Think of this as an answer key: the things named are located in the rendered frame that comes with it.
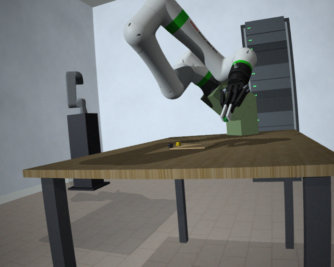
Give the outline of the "tan flat mat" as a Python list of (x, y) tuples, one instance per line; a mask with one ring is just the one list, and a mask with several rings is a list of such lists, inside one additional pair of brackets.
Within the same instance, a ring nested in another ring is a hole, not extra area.
[(216, 143), (214, 144), (191, 144), (191, 145), (182, 145), (182, 146), (177, 146), (177, 147), (173, 147), (170, 149), (198, 149), (198, 148), (207, 148), (210, 146), (216, 145)]

